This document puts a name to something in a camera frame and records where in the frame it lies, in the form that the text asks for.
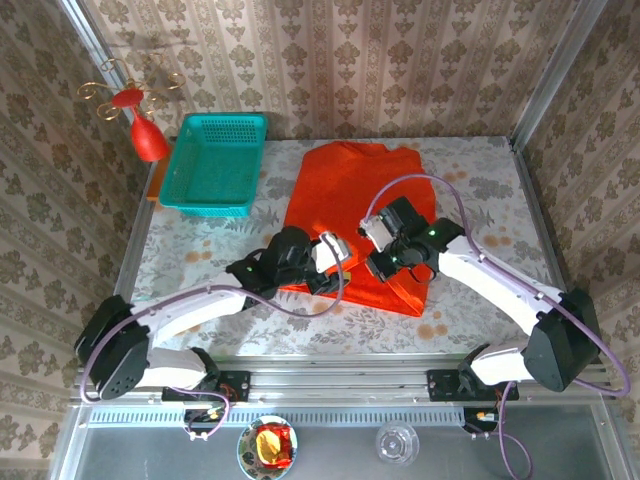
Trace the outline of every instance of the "patterned wallpaper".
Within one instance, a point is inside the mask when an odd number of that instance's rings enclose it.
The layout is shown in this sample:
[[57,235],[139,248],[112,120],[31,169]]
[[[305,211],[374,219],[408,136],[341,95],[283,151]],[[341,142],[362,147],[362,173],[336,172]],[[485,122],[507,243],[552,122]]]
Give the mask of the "patterned wallpaper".
[[577,0],[82,0],[113,53],[187,75],[185,113],[263,111],[270,136],[509,135]]
[[639,0],[609,0],[526,155],[565,268],[632,376],[622,406],[640,452]]
[[55,2],[0,1],[0,479],[45,478],[73,343],[113,289],[146,178],[126,130],[75,95],[97,75]]

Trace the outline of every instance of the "snack package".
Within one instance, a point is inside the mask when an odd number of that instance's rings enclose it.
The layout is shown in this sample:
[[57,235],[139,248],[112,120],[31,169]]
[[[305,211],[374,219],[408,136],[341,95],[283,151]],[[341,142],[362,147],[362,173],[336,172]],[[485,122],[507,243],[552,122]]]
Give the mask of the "snack package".
[[287,468],[291,458],[291,428],[286,425],[271,423],[262,425],[257,430],[256,450],[258,459],[265,468]]

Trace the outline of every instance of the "teal plastic basket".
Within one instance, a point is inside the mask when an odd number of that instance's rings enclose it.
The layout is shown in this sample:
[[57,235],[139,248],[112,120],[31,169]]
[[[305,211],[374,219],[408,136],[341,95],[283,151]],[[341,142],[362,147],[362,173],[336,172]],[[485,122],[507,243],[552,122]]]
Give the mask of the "teal plastic basket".
[[267,134],[260,114],[187,116],[160,190],[160,203],[198,217],[246,217]]

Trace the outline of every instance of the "purple cable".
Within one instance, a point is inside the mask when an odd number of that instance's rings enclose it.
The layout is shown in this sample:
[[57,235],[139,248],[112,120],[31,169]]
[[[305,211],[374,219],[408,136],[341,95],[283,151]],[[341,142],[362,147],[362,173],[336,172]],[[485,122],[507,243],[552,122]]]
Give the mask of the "purple cable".
[[[502,404],[501,404],[500,405],[500,411],[498,412],[498,420],[499,420],[499,422],[502,422],[502,418],[503,418],[504,415],[506,415],[506,404],[504,406],[502,406]],[[506,448],[504,447],[503,439],[506,438],[508,440],[511,440],[518,447],[520,447],[520,450],[522,450],[522,453],[524,453],[525,459],[527,460],[527,475],[524,477],[524,480],[528,480],[533,476],[533,460],[531,460],[531,454],[529,453],[529,450],[527,450],[527,447],[525,447],[524,444],[520,440],[518,440],[516,437],[514,437],[513,435],[509,435],[508,433],[504,433],[504,431],[502,433],[499,433],[499,431],[498,431],[498,433],[496,433],[496,432],[485,432],[485,431],[479,429],[478,427],[476,427],[475,425],[473,425],[471,423],[467,423],[466,426],[471,428],[471,429],[473,429],[473,430],[475,430],[480,435],[490,435],[492,437],[498,437],[500,439],[500,453],[502,453],[502,459],[503,459],[504,464],[505,464],[505,466],[507,468],[507,471],[511,475],[511,478],[513,478],[514,480],[520,480],[515,475],[515,473],[513,473],[513,471],[512,471],[511,464],[509,463],[509,460],[507,459]]]
[[524,480],[529,480],[533,476],[533,462],[531,461],[531,455],[527,451],[524,444],[520,442],[520,440],[518,440],[512,435],[504,433],[504,422],[506,422],[507,420],[507,398],[509,397],[509,391],[511,391],[511,389],[515,386],[515,384],[516,382],[509,382],[507,384],[507,387],[504,389],[504,392],[502,393],[502,400],[500,401],[500,411],[498,412],[498,434],[497,435],[498,435],[498,440],[500,441],[500,453],[502,454],[502,460],[504,461],[504,466],[507,468],[507,471],[509,472],[509,475],[511,475],[511,478],[513,478],[513,480],[520,480],[520,478],[513,472],[513,467],[509,462],[509,457],[507,456],[507,449],[504,445],[505,438],[508,438],[513,442],[515,442],[522,449],[525,456],[527,457],[528,473],[527,473],[527,476],[524,477]]
[[[169,388],[171,390],[175,390],[176,392],[183,393],[185,395],[210,395],[212,397],[220,398],[224,402],[224,413],[222,414],[222,418],[220,419],[220,421],[215,427],[213,427],[211,430],[209,430],[204,434],[203,440],[208,439],[211,435],[216,433],[220,429],[220,427],[222,427],[222,425],[224,425],[224,423],[227,421],[227,418],[229,417],[229,411],[231,410],[231,404],[229,404],[229,399],[224,395],[220,395],[219,393],[216,393],[216,392],[205,392],[204,390],[184,390],[178,387],[169,387]],[[192,424],[193,424],[193,420],[189,422],[189,427],[188,429],[185,428],[185,432],[191,434],[191,432],[193,431],[191,430]]]
[[[384,187],[382,187],[382,189],[376,194],[374,199],[369,204],[369,208],[367,210],[365,220],[369,219],[376,202],[380,199],[380,197],[382,196],[382,194],[384,194],[384,192],[389,190],[394,185],[404,180],[409,180],[412,178],[426,178],[428,180],[436,180],[437,182],[441,183],[442,185],[446,186],[449,189],[449,191],[453,194],[453,197],[455,198],[456,203],[458,204],[458,210],[460,211],[460,218],[462,219],[462,226],[464,227],[464,231],[467,236],[467,240],[469,241],[469,245],[471,246],[471,249],[474,251],[474,253],[480,257],[482,255],[482,251],[480,250],[480,247],[478,247],[475,240],[473,239],[471,227],[469,226],[469,221],[467,219],[467,215],[465,213],[464,205],[462,204],[462,199],[460,198],[460,194],[454,188],[453,185],[451,185],[445,179],[437,177],[435,175],[428,175],[426,173],[414,173],[410,175],[403,175],[402,177],[398,177],[395,180],[392,180],[391,182],[387,183]],[[566,318],[568,318],[569,321],[578,328],[578,330],[584,333],[589,338],[589,340],[591,340],[600,349],[600,351],[602,351],[602,353],[604,353],[609,358],[609,360],[611,360],[611,362],[616,367],[616,369],[621,373],[624,386],[620,390],[611,390],[609,388],[604,388],[589,382],[585,382],[584,380],[580,380],[579,378],[576,378],[574,380],[576,384],[585,388],[589,388],[591,390],[595,390],[596,392],[602,393],[603,395],[611,395],[613,397],[624,397],[629,394],[629,392],[631,391],[631,379],[629,378],[629,374],[625,370],[624,366],[622,365],[622,362],[618,359],[616,354],[613,353],[613,351],[600,338],[598,338],[598,336],[595,333],[593,333],[586,325],[584,325],[580,320],[578,320],[578,318],[576,318],[571,312],[569,312],[567,309],[565,309],[560,304],[558,304],[558,302],[548,297],[544,292],[539,291],[533,285],[530,285],[529,283],[522,280],[518,276],[512,274],[508,270],[505,270],[500,265],[493,262],[490,258],[485,257],[482,261],[485,262],[487,265],[489,265],[489,267],[493,271],[497,272],[499,275],[506,277],[507,279],[509,279],[509,281],[513,283],[516,283],[517,285],[524,288],[532,295],[540,298],[547,305],[551,306],[552,308],[555,308],[558,312],[560,312]]]
[[292,312],[289,311],[285,308],[282,308],[280,305],[276,304],[276,303],[272,303],[269,300],[265,300],[264,298],[262,298],[260,295],[256,295],[255,293],[249,292],[247,290],[243,290],[242,288],[239,287],[233,287],[231,285],[208,285],[208,286],[204,286],[201,288],[196,288],[194,290],[190,290],[188,292],[184,292],[184,293],[179,293],[171,298],[167,298],[166,300],[153,305],[152,307],[147,307],[144,310],[140,310],[138,313],[131,315],[130,317],[125,318],[124,320],[122,320],[121,322],[119,322],[116,326],[114,326],[111,330],[109,330],[104,337],[102,337],[102,339],[100,339],[100,341],[98,342],[98,344],[95,346],[95,348],[93,349],[93,351],[91,352],[91,355],[89,355],[89,359],[87,360],[87,363],[84,366],[84,371],[82,372],[82,377],[80,378],[80,386],[78,388],[79,392],[80,392],[80,398],[82,398],[82,400],[86,403],[96,403],[100,401],[100,397],[89,397],[87,395],[87,383],[89,382],[89,372],[91,372],[91,369],[93,368],[94,364],[96,363],[96,359],[98,358],[98,356],[100,355],[100,353],[102,352],[102,350],[104,349],[104,347],[111,341],[111,339],[113,337],[115,337],[123,328],[125,328],[127,325],[130,325],[131,323],[135,322],[136,320],[138,320],[141,317],[144,317],[145,315],[148,315],[152,312],[161,310],[162,308],[166,307],[167,305],[171,305],[172,303],[175,302],[179,302],[180,300],[184,300],[185,298],[189,298],[189,297],[193,297],[194,295],[200,295],[202,293],[206,293],[206,294],[210,294],[212,292],[232,292],[232,293],[238,293],[240,295],[245,295],[246,297],[249,297],[259,303],[262,303],[263,305],[266,305],[278,312],[284,313],[286,315],[291,315],[292,317],[297,317],[297,318],[318,318],[318,317],[322,317],[323,315],[327,315],[328,313],[331,313],[333,310],[335,310],[335,308],[338,306],[338,304],[342,301],[342,297],[344,296],[344,271],[342,269],[342,263],[340,262],[340,257],[338,256],[338,254],[336,253],[336,251],[334,250],[333,246],[331,245],[331,243],[327,240],[325,240],[325,234],[320,235],[320,239],[329,247],[329,250],[331,251],[331,254],[333,255],[333,259],[336,262],[336,267],[338,270],[338,295],[336,296],[336,299],[333,301],[333,303],[331,305],[329,305],[329,307],[326,310],[323,310],[322,312],[319,313],[313,313],[310,315],[307,314],[303,314],[303,313],[297,313],[297,312]]

